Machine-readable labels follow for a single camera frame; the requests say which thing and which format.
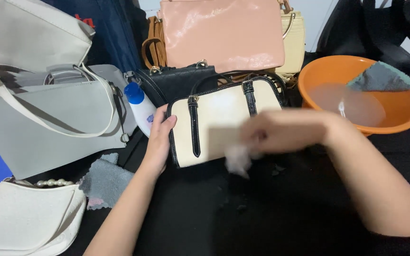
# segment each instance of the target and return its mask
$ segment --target black textured bag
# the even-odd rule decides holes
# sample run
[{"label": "black textured bag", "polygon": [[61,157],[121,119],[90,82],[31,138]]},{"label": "black textured bag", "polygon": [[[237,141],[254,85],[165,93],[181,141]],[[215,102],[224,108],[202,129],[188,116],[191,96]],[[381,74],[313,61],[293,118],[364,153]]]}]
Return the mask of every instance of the black textured bag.
[{"label": "black textured bag", "polygon": [[410,40],[410,0],[375,8],[375,0],[340,0],[317,44],[320,55],[354,55],[383,61],[410,73],[410,54],[400,45]]},{"label": "black textured bag", "polygon": [[[182,68],[152,67],[150,70],[139,69],[136,72],[137,77],[142,79],[140,87],[157,108],[177,98],[189,96],[197,81],[214,74],[214,66],[208,66],[206,60]],[[216,78],[204,84],[201,91],[209,91],[217,86]]]}]

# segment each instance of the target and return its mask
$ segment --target white bottle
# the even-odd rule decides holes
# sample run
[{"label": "white bottle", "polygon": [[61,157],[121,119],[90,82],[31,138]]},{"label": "white bottle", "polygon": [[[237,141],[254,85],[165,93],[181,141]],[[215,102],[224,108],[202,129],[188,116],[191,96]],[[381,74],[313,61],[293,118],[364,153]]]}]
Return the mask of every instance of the white bottle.
[{"label": "white bottle", "polygon": [[130,82],[124,88],[124,94],[131,105],[135,122],[142,132],[149,137],[151,125],[153,125],[154,114],[156,113],[156,107],[151,103],[136,82]]}]

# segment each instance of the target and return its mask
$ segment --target forearm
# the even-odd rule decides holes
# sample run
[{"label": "forearm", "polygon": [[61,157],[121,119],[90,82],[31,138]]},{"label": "forearm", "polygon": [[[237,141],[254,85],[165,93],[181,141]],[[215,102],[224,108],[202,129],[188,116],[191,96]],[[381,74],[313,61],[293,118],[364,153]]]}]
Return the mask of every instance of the forearm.
[{"label": "forearm", "polygon": [[147,212],[157,177],[141,166],[84,255],[132,255],[137,237]]},{"label": "forearm", "polygon": [[410,236],[410,185],[373,144],[340,120],[326,147],[365,226],[387,236]]}]

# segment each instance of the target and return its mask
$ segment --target gray handbag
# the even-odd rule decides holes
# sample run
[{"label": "gray handbag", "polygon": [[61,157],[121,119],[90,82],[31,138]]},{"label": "gray handbag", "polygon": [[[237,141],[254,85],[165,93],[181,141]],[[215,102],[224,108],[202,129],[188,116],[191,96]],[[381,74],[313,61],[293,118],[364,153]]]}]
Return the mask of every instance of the gray handbag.
[{"label": "gray handbag", "polygon": [[91,69],[69,65],[34,74],[0,68],[0,155],[17,179],[125,147],[136,127],[121,93],[125,79],[111,65]]}]

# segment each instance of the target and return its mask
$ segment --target white wall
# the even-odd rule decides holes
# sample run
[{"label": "white wall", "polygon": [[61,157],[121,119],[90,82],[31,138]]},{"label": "white wall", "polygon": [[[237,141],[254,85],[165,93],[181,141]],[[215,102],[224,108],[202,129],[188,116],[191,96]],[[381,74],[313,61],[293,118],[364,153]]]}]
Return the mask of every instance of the white wall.
[{"label": "white wall", "polygon": [[[138,1],[140,8],[145,10],[147,17],[155,16],[159,10],[159,0],[134,0]],[[302,12],[302,16],[305,20],[306,38],[305,38],[305,50],[316,51],[317,41],[322,32],[325,23],[327,22],[330,14],[335,8],[338,0],[290,0],[290,5],[295,9]],[[389,7],[392,0],[376,0],[376,6]],[[406,40],[401,45],[410,53],[410,41]]]}]

